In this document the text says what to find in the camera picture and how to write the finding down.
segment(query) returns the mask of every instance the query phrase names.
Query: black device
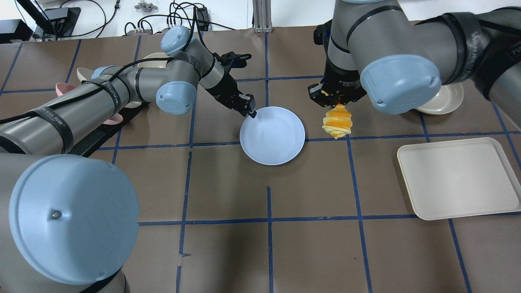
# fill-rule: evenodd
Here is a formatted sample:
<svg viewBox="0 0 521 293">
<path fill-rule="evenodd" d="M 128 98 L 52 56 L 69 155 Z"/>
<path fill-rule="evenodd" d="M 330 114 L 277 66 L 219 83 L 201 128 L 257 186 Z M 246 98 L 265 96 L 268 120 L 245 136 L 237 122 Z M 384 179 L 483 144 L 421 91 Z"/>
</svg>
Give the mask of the black device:
<svg viewBox="0 0 521 293">
<path fill-rule="evenodd" d="M 55 8 L 46 9 L 43 15 L 30 0 L 16 0 L 20 6 L 34 19 L 38 27 L 34 30 L 36 39 L 43 38 L 44 35 L 55 35 L 57 38 L 64 38 L 72 35 L 76 26 L 81 9 L 74 8 Z"/>
<path fill-rule="evenodd" d="M 28 41 L 32 30 L 21 19 L 0 20 L 0 44 L 9 44 L 14 40 Z"/>
<path fill-rule="evenodd" d="M 197 8 L 197 29 L 199 31 L 208 31 L 210 26 L 210 16 L 208 15 L 208 8 Z"/>
</svg>

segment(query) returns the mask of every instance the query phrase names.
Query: white tray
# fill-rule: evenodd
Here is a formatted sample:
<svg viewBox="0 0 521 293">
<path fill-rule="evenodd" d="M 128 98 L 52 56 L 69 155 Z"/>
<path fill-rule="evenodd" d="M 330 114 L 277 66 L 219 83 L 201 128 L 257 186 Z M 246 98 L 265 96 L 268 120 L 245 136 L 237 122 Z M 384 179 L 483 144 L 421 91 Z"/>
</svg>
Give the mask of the white tray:
<svg viewBox="0 0 521 293">
<path fill-rule="evenodd" d="M 492 138 L 404 145 L 397 156 L 421 219 L 521 211 L 521 186 Z"/>
</svg>

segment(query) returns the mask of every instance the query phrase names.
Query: black cable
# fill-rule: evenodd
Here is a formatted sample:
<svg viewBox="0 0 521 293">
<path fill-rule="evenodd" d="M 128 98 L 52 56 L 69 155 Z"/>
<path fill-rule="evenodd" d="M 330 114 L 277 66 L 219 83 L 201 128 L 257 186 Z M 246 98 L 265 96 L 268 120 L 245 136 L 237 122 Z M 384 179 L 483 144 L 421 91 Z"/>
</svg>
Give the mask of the black cable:
<svg viewBox="0 0 521 293">
<path fill-rule="evenodd" d="M 45 13 L 45 11 L 42 9 L 42 6 L 40 6 L 40 3 L 38 3 L 38 1 L 35 1 L 36 5 L 38 5 L 38 8 L 42 11 L 43 15 L 45 16 L 45 18 L 47 18 L 47 21 L 51 24 L 51 27 L 53 27 L 53 31 L 54 31 L 54 40 L 55 41 L 58 41 L 58 34 L 56 33 L 56 28 L 54 27 L 54 23 L 49 19 L 49 16 L 47 16 L 47 14 Z"/>
<path fill-rule="evenodd" d="M 25 22 L 27 24 L 26 18 L 23 17 L 22 12 L 20 11 L 20 7 L 18 7 L 18 2 L 16 0 L 14 0 L 14 1 L 15 1 L 16 9 L 18 9 L 18 12 L 20 12 L 20 16 L 23 18 L 23 22 Z"/>
<path fill-rule="evenodd" d="M 521 30 L 516 28 L 507 27 L 504 25 L 500 25 L 499 23 L 486 21 L 486 20 L 479 20 L 479 24 L 493 30 L 502 31 L 505 33 L 513 34 L 513 35 L 520 35 L 521 36 Z"/>
<path fill-rule="evenodd" d="M 141 28 L 143 29 L 143 31 L 145 31 L 145 28 L 143 27 L 144 22 L 148 23 L 148 26 L 150 27 L 150 33 L 154 33 L 154 30 L 152 29 L 152 25 L 150 24 L 150 22 L 148 20 L 141 20 Z"/>
<path fill-rule="evenodd" d="M 69 2 L 73 2 L 73 1 L 87 1 L 87 2 L 93 2 L 94 4 L 96 4 L 96 5 L 101 9 L 101 11 L 102 11 L 102 13 L 103 13 L 103 18 L 105 19 L 105 21 L 104 21 L 104 24 L 103 24 L 102 26 L 100 26 L 100 27 L 98 27 L 98 28 L 96 28 L 96 29 L 93 29 L 92 31 L 89 31 L 89 32 L 86 32 L 86 33 L 83 33 L 83 34 L 70 35 L 70 36 L 68 36 L 68 38 L 74 38 L 74 37 L 78 37 L 78 36 L 88 35 L 88 34 L 90 34 L 90 33 L 93 33 L 93 32 L 95 32 L 95 31 L 101 29 L 101 31 L 100 31 L 100 32 L 98 33 L 98 35 L 96 36 L 96 38 L 97 38 L 97 37 L 99 37 L 99 36 L 101 35 L 101 33 L 103 32 L 103 30 L 105 30 L 105 27 L 106 27 L 106 26 L 107 26 L 107 25 L 108 25 L 108 24 L 109 24 L 109 23 L 114 19 L 114 17 L 116 16 L 116 11 L 117 11 L 117 9 L 116 9 L 116 7 L 114 7 L 114 13 L 112 14 L 110 20 L 107 21 L 107 15 L 105 14 L 105 10 L 103 9 L 103 7 L 101 7 L 101 5 L 100 5 L 98 2 L 96 2 L 96 1 L 94 1 L 94 0 L 67 0 L 67 1 L 63 2 L 63 3 L 60 5 L 60 8 L 62 8 L 64 4 L 69 3 Z"/>
<path fill-rule="evenodd" d="M 127 26 L 128 26 L 128 25 L 132 25 L 132 26 L 134 27 L 134 31 L 138 31 L 138 28 L 136 28 L 135 25 L 134 25 L 133 23 L 131 23 L 131 22 L 127 22 L 127 23 L 125 23 L 125 35 L 128 34 L 128 33 L 127 33 Z"/>
<path fill-rule="evenodd" d="M 194 15 L 193 18 L 196 17 L 196 10 L 194 9 Z M 188 45 L 190 45 L 190 41 L 192 40 L 192 37 L 194 35 L 194 29 L 195 29 L 195 21 L 192 21 L 192 26 L 190 27 L 190 35 L 188 36 L 188 40 L 186 44 L 181 48 L 181 51 L 184 51 L 187 49 Z"/>
</svg>

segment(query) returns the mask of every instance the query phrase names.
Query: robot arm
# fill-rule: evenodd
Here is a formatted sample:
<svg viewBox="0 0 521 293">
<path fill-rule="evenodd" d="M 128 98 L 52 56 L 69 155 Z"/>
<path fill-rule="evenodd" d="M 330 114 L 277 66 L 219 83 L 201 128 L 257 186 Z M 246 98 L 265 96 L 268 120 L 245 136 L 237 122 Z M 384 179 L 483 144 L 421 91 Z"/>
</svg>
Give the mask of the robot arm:
<svg viewBox="0 0 521 293">
<path fill-rule="evenodd" d="M 331 23 L 315 31 L 327 61 L 324 79 L 308 88 L 310 98 L 334 106 L 366 91 L 377 110 L 399 114 L 428 102 L 442 84 L 472 78 L 519 127 L 519 19 L 520 8 L 505 7 L 413 26 L 395 0 L 337 0 Z"/>
<path fill-rule="evenodd" d="M 195 102 L 198 84 L 224 106 L 255 117 L 253 96 L 238 90 L 226 66 L 240 57 L 219 58 L 223 66 L 182 26 L 166 33 L 162 49 L 170 56 L 166 68 L 98 68 L 93 79 L 78 88 L 33 110 L 29 117 L 1 126 L 0 152 L 67 153 L 129 102 L 155 101 L 166 112 L 184 114 Z"/>
</svg>

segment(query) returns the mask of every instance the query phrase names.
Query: robotic arm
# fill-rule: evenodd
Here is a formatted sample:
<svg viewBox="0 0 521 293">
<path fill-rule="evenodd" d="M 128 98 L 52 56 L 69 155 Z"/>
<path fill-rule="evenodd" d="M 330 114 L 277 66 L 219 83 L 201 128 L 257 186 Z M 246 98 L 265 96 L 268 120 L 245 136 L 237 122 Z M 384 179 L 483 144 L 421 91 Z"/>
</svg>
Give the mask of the robotic arm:
<svg viewBox="0 0 521 293">
<path fill-rule="evenodd" d="M 425 104 L 442 84 L 472 78 L 519 127 L 520 19 L 520 8 L 507 7 L 411 26 L 396 0 L 337 0 L 333 20 L 315 34 L 327 61 L 310 97 L 325 107 L 368 93 L 377 110 L 399 114 Z M 229 75 L 250 56 L 215 56 L 181 26 L 168 31 L 162 49 L 166 68 L 99 68 L 75 90 L 0 127 L 0 285 L 7 292 L 129 291 L 119 268 L 138 230 L 132 184 L 112 164 L 64 155 L 127 103 L 155 100 L 183 114 L 200 84 L 224 106 L 255 117 L 255 100 Z"/>
<path fill-rule="evenodd" d="M 1 126 L 0 153 L 67 153 L 129 102 L 155 101 L 166 112 L 187 113 L 198 84 L 225 107 L 255 117 L 255 99 L 240 92 L 229 74 L 231 63 L 245 66 L 250 56 L 230 52 L 216 57 L 183 26 L 168 31 L 161 47 L 170 56 L 166 68 L 98 68 L 93 79 L 78 88 L 33 110 L 29 117 L 15 117 Z"/>
<path fill-rule="evenodd" d="M 337 0 L 333 19 L 317 28 L 326 49 L 320 84 L 308 87 L 322 107 L 366 93 L 386 114 L 419 107 L 442 84 L 472 78 L 521 126 L 521 8 L 447 13 L 411 25 L 396 0 Z"/>
<path fill-rule="evenodd" d="M 138 200 L 116 166 L 67 155 L 129 102 L 187 113 L 200 84 L 219 103 L 255 117 L 231 67 L 251 55 L 216 56 L 187 28 L 163 37 L 166 68 L 109 66 L 0 127 L 0 286 L 7 292 L 128 293 L 120 268 L 135 244 Z"/>
</svg>

